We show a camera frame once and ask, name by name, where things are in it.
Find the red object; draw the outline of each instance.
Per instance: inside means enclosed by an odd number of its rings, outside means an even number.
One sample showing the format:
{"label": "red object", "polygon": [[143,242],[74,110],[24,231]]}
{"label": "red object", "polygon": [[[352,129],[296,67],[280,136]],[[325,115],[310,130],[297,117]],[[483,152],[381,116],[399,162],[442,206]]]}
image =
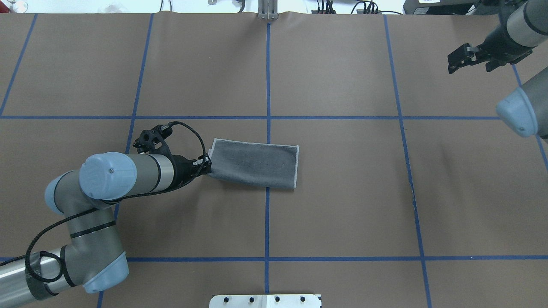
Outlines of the red object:
{"label": "red object", "polygon": [[5,6],[5,4],[2,3],[2,1],[0,1],[0,13],[9,13],[9,8]]}

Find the white surface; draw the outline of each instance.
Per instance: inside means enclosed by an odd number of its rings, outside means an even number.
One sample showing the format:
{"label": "white surface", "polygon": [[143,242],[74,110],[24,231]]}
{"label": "white surface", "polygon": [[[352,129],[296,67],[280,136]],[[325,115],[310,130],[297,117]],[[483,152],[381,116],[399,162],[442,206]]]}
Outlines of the white surface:
{"label": "white surface", "polygon": [[209,301],[209,308],[321,308],[322,301],[318,298],[321,295],[314,294],[286,294],[286,295],[217,295]]}
{"label": "white surface", "polygon": [[[7,0],[0,0],[8,7]],[[109,11],[111,4],[121,4],[124,13],[156,13],[160,10],[162,0],[26,0],[26,13],[103,13]],[[380,10],[393,10],[402,13],[405,0],[379,0]],[[207,0],[172,0],[173,10],[178,13],[236,13],[240,4],[236,0],[217,0],[209,5]],[[333,8],[337,14],[349,14],[355,0],[334,0]],[[278,0],[278,12],[310,13],[317,9],[316,0]],[[246,0],[245,12],[257,13],[258,0]],[[169,10],[169,0],[164,0],[162,10]]]}

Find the light blue cap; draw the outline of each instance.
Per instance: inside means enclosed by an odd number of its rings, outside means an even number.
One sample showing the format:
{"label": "light blue cap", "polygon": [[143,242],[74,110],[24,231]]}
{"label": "light blue cap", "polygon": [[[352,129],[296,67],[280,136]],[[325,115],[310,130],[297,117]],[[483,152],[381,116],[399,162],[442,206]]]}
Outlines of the light blue cap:
{"label": "light blue cap", "polygon": [[127,155],[108,152],[91,155],[80,168],[80,187],[90,198],[114,200],[123,197],[137,181],[137,167]]}
{"label": "light blue cap", "polygon": [[124,281],[128,274],[128,260],[125,258],[125,252],[123,252],[116,260],[86,282],[84,289],[90,294],[104,291]]}
{"label": "light blue cap", "polygon": [[59,181],[61,180],[61,178],[63,176],[65,176],[65,174],[69,173],[69,172],[65,172],[63,173],[62,175],[59,175],[55,180],[51,181],[49,184],[48,184],[48,187],[45,188],[45,192],[44,192],[44,199],[45,199],[45,203],[47,204],[47,206],[52,209],[52,211],[55,213],[55,214],[59,214],[59,215],[63,215],[63,212],[61,212],[59,210],[59,208],[57,207],[57,205],[55,204],[55,188],[57,188],[57,183],[59,183]]}
{"label": "light blue cap", "polygon": [[535,111],[521,87],[497,104],[496,113],[521,137],[529,137],[539,132]]}

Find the folded cloth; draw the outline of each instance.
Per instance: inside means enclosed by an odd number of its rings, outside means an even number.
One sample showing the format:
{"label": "folded cloth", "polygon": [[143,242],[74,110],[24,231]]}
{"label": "folded cloth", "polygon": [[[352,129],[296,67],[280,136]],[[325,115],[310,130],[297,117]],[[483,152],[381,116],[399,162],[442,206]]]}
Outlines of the folded cloth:
{"label": "folded cloth", "polygon": [[212,178],[262,187],[297,185],[299,146],[215,138],[209,157]]}

